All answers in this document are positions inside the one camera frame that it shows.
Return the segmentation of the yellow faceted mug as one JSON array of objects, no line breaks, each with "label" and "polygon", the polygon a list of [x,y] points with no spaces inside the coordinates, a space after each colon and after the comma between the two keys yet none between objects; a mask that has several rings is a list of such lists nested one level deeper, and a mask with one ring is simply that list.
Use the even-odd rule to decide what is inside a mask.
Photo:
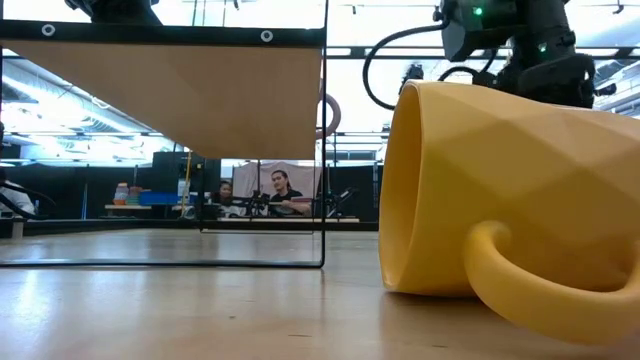
[{"label": "yellow faceted mug", "polygon": [[409,81],[379,210],[390,291],[474,295],[572,343],[640,331],[640,119]]}]

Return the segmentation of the beige fabric backdrop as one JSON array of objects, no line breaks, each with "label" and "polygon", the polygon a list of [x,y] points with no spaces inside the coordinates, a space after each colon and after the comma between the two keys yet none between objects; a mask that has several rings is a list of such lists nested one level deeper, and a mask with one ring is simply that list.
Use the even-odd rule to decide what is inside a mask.
[{"label": "beige fabric backdrop", "polygon": [[302,193],[302,196],[294,198],[294,201],[309,202],[312,216],[313,203],[320,189],[320,167],[302,166],[283,161],[249,162],[233,170],[233,196],[249,198],[254,190],[260,190],[271,198],[275,193],[271,174],[276,170],[283,170],[288,174],[291,187]]}]

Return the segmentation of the person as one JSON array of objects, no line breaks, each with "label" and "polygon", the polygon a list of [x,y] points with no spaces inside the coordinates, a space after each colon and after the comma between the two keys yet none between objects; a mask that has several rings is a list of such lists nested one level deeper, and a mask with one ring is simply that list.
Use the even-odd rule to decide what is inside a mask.
[{"label": "person", "polygon": [[274,217],[311,216],[309,202],[296,202],[302,193],[291,187],[288,174],[283,170],[276,170],[271,174],[275,193],[270,198],[269,213]]},{"label": "person", "polygon": [[234,204],[233,187],[230,182],[222,180],[213,202],[218,205],[220,217],[230,218],[241,215],[240,208]]},{"label": "person", "polygon": [[[23,213],[29,215],[35,215],[36,210],[31,198],[23,192],[17,191],[20,188],[19,184],[13,183],[8,180],[0,180],[0,195],[6,197],[15,207],[19,208]],[[0,215],[12,214],[16,215],[16,212],[7,207],[0,201]]]}]

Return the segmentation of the black partition panel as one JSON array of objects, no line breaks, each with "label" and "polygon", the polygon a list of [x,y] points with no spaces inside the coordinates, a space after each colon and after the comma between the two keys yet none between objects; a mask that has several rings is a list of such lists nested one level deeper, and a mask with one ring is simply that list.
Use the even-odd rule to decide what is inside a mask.
[{"label": "black partition panel", "polygon": [[377,223],[383,167],[381,165],[335,167],[329,169],[329,194],[355,187],[359,193],[346,204],[345,217]]}]

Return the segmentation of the yellow pole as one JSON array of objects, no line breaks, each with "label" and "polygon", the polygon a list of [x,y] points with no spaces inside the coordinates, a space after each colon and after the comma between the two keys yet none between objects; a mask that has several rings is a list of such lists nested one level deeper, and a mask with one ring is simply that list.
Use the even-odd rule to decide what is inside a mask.
[{"label": "yellow pole", "polygon": [[183,219],[187,218],[187,206],[188,201],[190,199],[190,181],[191,181],[191,169],[192,169],[192,151],[188,152],[187,163],[186,163],[186,172],[185,172],[185,180],[184,186],[181,194],[181,213],[180,216]]}]

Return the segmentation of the black cabinet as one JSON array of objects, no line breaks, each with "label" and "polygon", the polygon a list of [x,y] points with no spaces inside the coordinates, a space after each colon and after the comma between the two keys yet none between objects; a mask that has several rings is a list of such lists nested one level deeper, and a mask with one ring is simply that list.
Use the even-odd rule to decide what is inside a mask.
[{"label": "black cabinet", "polygon": [[190,190],[216,192],[221,179],[221,162],[187,152],[155,152],[149,188],[156,192],[177,191],[179,181],[186,178],[188,159],[191,159]]}]

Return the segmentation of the blue storage bin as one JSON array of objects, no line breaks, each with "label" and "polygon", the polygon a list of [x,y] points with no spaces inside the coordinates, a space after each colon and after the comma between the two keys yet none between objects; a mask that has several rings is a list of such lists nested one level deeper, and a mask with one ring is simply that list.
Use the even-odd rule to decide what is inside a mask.
[{"label": "blue storage bin", "polygon": [[177,205],[181,203],[181,197],[175,193],[143,191],[138,196],[141,206]]}]

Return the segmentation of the wooden shelf black frame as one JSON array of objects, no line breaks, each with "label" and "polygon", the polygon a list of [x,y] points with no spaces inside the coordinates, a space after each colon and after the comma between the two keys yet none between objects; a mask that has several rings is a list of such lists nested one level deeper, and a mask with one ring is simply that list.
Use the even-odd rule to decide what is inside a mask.
[{"label": "wooden shelf black frame", "polygon": [[325,159],[325,28],[14,20],[10,49],[207,159]]}]

